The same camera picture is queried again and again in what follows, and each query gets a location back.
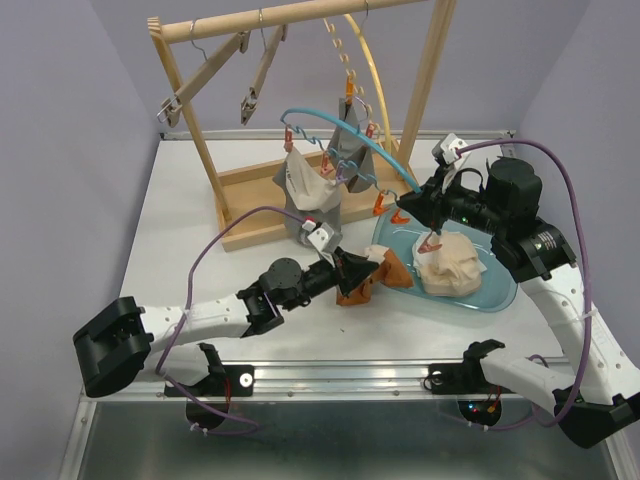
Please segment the blue plastic hanger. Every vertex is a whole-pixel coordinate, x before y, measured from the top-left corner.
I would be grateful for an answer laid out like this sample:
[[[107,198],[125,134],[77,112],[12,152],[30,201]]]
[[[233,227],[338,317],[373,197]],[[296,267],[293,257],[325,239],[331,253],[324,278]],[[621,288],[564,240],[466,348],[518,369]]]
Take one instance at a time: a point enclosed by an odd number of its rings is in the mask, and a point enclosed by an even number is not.
[[[285,195],[285,227],[299,243],[306,245],[308,241],[302,234],[302,226],[296,222],[298,218],[311,217],[328,223],[336,231],[341,230],[343,190],[350,194],[359,194],[374,188],[381,198],[387,195],[394,199],[399,198],[397,192],[379,185],[379,179],[375,175],[374,153],[381,155],[382,159],[408,182],[412,192],[418,190],[418,183],[410,178],[408,169],[401,166],[390,153],[378,146],[368,133],[360,129],[360,124],[350,107],[343,106],[338,117],[312,108],[290,108],[284,112],[281,121],[285,122],[289,114],[310,115],[335,126],[328,144],[322,145],[317,137],[309,136],[303,128],[289,123],[285,125],[287,156],[273,176],[273,182]],[[321,147],[321,153],[334,169],[332,178],[316,172],[309,161],[293,146],[290,137],[293,132],[302,135],[309,143]]]

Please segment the white underwear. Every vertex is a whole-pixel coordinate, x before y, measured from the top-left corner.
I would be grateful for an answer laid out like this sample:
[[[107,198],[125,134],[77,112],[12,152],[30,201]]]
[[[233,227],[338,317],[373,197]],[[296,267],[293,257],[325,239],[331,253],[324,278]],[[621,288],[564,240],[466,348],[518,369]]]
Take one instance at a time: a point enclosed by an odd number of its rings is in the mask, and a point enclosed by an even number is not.
[[[417,270],[428,266],[439,276],[473,279],[487,271],[472,242],[461,233],[442,231],[440,235],[423,235],[414,244],[412,253]]]

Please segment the beige cotton underwear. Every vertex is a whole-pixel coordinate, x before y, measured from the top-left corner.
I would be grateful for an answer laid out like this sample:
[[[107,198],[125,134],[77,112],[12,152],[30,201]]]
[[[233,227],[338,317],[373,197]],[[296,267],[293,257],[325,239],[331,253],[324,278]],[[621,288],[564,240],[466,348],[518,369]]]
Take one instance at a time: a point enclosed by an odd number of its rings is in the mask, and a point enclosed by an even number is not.
[[[480,289],[486,267],[464,234],[442,230],[422,235],[413,247],[413,266],[429,295],[464,297]]]

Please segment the grey and cream underwear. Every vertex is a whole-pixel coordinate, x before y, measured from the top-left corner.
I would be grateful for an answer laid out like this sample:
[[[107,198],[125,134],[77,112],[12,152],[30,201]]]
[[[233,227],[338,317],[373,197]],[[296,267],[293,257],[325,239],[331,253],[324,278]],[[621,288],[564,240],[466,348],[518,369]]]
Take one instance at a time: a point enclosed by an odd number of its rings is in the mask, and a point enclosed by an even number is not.
[[[341,191],[335,180],[322,177],[293,147],[272,181],[285,195],[285,210],[300,217],[312,217],[341,231]]]

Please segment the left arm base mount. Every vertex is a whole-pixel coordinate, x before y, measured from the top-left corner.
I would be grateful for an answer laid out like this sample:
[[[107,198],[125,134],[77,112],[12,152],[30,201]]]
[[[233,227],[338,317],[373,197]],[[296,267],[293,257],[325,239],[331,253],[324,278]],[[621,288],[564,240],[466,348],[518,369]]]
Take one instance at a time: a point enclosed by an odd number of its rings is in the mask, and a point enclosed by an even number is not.
[[[251,364],[224,363],[218,350],[209,343],[174,347],[162,367],[167,391],[177,395],[169,378],[197,397],[251,397],[255,367]]]

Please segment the orange and cream underwear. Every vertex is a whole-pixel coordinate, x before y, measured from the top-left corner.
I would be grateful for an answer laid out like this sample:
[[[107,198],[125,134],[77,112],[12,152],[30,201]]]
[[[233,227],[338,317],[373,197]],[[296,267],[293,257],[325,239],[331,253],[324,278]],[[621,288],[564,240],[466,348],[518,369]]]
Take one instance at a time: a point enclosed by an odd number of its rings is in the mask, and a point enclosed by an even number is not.
[[[376,283],[402,289],[414,286],[409,270],[389,247],[372,244],[364,249],[364,256],[370,261],[377,262],[378,268],[348,296],[342,295],[337,290],[337,305],[347,307],[369,303]]]

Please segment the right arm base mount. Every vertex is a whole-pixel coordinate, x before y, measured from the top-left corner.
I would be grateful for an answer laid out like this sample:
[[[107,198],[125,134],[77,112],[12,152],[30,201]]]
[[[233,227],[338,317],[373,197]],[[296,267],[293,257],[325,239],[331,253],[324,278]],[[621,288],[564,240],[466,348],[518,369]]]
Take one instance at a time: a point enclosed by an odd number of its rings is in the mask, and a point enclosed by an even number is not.
[[[507,353],[509,358],[524,358],[498,340],[475,341],[463,352],[460,362],[431,363],[422,379],[422,387],[434,395],[489,394],[498,384],[488,381],[481,360],[486,357],[497,360],[494,351]]]

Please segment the plain grey underwear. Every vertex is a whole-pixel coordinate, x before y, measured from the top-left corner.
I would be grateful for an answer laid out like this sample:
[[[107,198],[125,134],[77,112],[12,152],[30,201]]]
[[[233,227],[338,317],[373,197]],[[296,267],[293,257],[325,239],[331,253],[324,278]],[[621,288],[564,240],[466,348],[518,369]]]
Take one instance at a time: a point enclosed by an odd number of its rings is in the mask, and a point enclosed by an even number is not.
[[[358,120],[352,105],[346,103],[345,98],[339,99],[338,118],[351,127],[358,126]],[[336,126],[329,142],[329,150],[335,150],[338,156],[329,156],[332,167],[338,170],[341,160],[351,161],[358,167],[358,172],[364,176],[374,175],[375,167],[372,150],[358,137]],[[346,188],[349,193],[362,193],[370,188],[370,184],[355,173],[354,168],[341,168],[340,177],[346,178]]]

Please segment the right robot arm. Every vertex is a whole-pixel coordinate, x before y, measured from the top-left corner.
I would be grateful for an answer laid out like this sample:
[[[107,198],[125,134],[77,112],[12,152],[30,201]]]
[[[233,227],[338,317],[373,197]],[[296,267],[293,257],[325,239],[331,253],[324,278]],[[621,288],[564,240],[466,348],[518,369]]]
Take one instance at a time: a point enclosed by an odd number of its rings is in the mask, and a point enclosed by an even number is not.
[[[500,157],[481,190],[445,181],[439,166],[397,205],[435,231],[448,220],[490,234],[491,251],[534,302],[569,360],[562,374],[498,340],[474,342],[459,364],[438,364],[428,379],[437,394],[482,393],[500,386],[559,416],[563,433],[591,448],[639,419],[639,369],[592,302],[563,234],[537,215],[542,181],[527,162]]]

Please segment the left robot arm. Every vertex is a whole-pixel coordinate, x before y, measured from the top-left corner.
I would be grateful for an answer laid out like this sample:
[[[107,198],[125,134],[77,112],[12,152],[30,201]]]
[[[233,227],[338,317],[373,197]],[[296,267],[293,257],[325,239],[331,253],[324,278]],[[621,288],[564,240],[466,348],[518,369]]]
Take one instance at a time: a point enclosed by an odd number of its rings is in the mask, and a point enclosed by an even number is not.
[[[333,288],[350,294],[379,266],[337,250],[331,260],[308,267],[277,259],[247,288],[191,306],[139,306],[131,296],[117,298],[73,336],[85,394],[106,397],[134,381],[159,378],[213,393],[223,371],[211,340],[263,335],[283,324],[284,312]]]

